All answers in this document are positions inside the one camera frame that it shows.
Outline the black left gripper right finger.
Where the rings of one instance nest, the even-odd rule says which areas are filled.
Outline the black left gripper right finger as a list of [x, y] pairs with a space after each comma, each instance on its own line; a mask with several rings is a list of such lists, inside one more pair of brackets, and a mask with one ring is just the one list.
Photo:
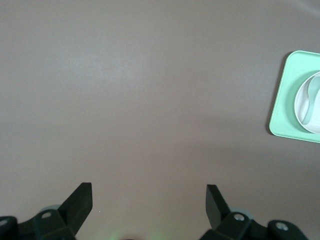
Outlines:
[[211, 226], [202, 240], [304, 240], [306, 235], [293, 223], [271, 220], [267, 226], [246, 214], [231, 211], [214, 184], [206, 186], [205, 210]]

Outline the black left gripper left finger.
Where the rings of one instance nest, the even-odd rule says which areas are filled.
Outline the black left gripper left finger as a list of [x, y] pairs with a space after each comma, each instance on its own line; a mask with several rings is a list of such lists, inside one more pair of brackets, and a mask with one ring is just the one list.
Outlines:
[[46, 208], [19, 223], [14, 216], [0, 217], [2, 240], [75, 240], [93, 208], [90, 182], [81, 183], [57, 208]]

